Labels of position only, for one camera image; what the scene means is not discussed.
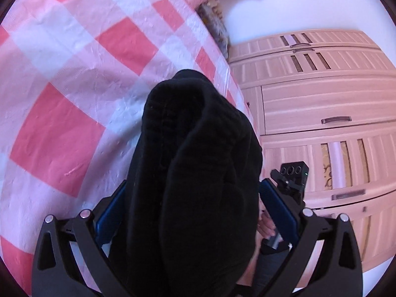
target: pink checkered bedspread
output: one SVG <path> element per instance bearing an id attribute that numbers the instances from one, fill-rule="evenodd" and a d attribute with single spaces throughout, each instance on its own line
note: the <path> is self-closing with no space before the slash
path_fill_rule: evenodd
<path id="1" fill-rule="evenodd" d="M 44 217 L 74 217 L 112 194 L 126 177 L 155 84 L 180 69 L 199 70 L 251 119 L 194 12 L 203 1 L 17 0 L 7 14 L 0 26 L 0 256 L 28 294 Z"/>

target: blue gripper pad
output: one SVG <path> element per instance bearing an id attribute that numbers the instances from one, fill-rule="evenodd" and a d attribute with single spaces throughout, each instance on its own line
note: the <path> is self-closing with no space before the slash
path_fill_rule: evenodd
<path id="1" fill-rule="evenodd" d="M 121 224 L 125 211 L 125 184 L 95 224 L 95 241 L 99 247 L 112 240 Z"/>
<path id="2" fill-rule="evenodd" d="M 282 238 L 293 246 L 296 245 L 299 239 L 297 220 L 275 192 L 270 181 L 264 179 L 260 182 L 259 194 Z"/>

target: metal handle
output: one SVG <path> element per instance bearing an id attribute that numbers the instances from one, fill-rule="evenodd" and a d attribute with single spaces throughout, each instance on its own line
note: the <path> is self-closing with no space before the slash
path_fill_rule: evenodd
<path id="1" fill-rule="evenodd" d="M 310 46 L 310 45 L 311 44 L 307 43 L 307 42 L 299 42 L 299 43 L 295 43 L 295 44 L 291 45 L 290 48 L 297 47 L 297 46 Z"/>
<path id="2" fill-rule="evenodd" d="M 352 118 L 350 116 L 334 116 L 322 119 L 322 124 L 338 122 L 338 121 L 348 121 L 351 122 Z"/>
<path id="3" fill-rule="evenodd" d="M 364 195 L 366 194 L 366 189 L 363 190 L 358 190 L 358 191 L 352 191 L 348 193 L 342 193 L 342 194 L 335 194 L 331 196 L 331 200 L 339 200 L 339 199 L 347 199 L 347 198 L 352 198 L 354 196 L 359 196 L 359 195 Z"/>
<path id="4" fill-rule="evenodd" d="M 300 48 L 293 50 L 293 53 L 300 52 L 300 51 L 315 51 L 313 48 Z"/>

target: wooden wardrobe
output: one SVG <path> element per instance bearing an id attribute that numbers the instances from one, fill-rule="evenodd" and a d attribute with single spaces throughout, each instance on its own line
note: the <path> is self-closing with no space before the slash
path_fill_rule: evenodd
<path id="1" fill-rule="evenodd" d="M 305 161 L 306 205 L 350 216 L 363 271 L 395 255 L 396 68 L 387 56 L 361 31 L 320 29 L 232 46 L 229 61 L 260 134 L 262 176 Z"/>

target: black knit fabric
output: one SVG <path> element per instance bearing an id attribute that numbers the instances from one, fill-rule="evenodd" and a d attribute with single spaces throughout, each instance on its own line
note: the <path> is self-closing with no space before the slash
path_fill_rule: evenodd
<path id="1" fill-rule="evenodd" d="M 136 297 L 222 297 L 255 249 L 261 148 L 246 116 L 182 70 L 149 94 L 110 250 Z"/>

